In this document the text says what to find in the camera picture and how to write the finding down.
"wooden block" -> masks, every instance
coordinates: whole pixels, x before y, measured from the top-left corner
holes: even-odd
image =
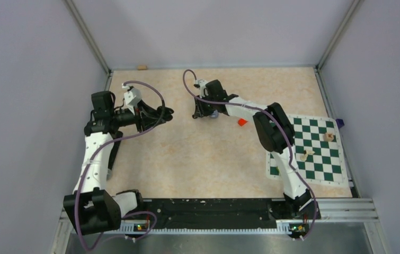
[[[324,139],[325,141],[327,141],[327,142],[331,142],[331,141],[334,140],[334,134],[329,133],[329,132],[326,132],[326,133],[323,135],[323,139]]]
[[[137,70],[148,70],[148,67],[146,65],[138,65]]]

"metal corner post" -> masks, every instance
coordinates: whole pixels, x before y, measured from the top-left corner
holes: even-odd
[[[322,67],[325,65],[326,60],[328,59],[329,55],[331,54],[332,50],[336,46],[337,42],[343,35],[344,31],[348,27],[348,24],[351,22],[351,19],[353,18],[354,14],[356,13],[357,9],[360,7],[360,5],[363,3],[363,0],[353,0],[353,2],[350,5],[350,8],[346,12],[345,17],[343,18],[342,22],[339,25],[339,28],[334,33],[334,36],[332,37],[331,41],[329,42],[328,46],[326,47],[325,52],[323,53],[322,57],[320,58],[320,61],[318,62],[316,68],[318,70],[321,70]]]
[[[86,23],[84,22],[83,18],[81,17],[81,14],[79,13],[77,7],[75,6],[75,3],[73,2],[73,0],[63,0],[63,2],[66,4],[67,9],[69,10],[75,23],[77,24],[80,33],[83,35],[84,39],[86,40],[86,43],[89,46],[90,50],[92,51],[92,54],[94,54],[94,57],[97,59],[97,61],[101,65],[104,72],[107,75],[110,75],[111,69],[108,67],[108,64],[106,63],[106,60],[104,59],[103,54],[101,53],[99,47],[95,43],[95,40],[92,37],[89,29],[87,28]]]

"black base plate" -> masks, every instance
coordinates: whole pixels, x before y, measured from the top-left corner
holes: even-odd
[[[309,219],[313,205],[303,209]],[[156,214],[155,229],[273,229],[276,220],[303,218],[291,213],[282,198],[155,198],[144,199],[143,210]]]

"silver metal floor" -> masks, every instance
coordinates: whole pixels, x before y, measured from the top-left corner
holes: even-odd
[[[91,253],[108,254],[257,254],[257,253],[372,253],[363,223],[317,223],[310,237],[291,241],[286,235],[150,235],[136,243],[113,239]],[[86,236],[89,245],[96,235]],[[72,234],[66,254],[86,253]]]

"blue object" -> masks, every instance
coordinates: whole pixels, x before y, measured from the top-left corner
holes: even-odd
[[[343,121],[343,119],[336,119],[335,120],[337,122],[337,128],[341,128],[345,126],[345,122]]]
[[[218,111],[215,110],[209,117],[212,119],[218,118]]]

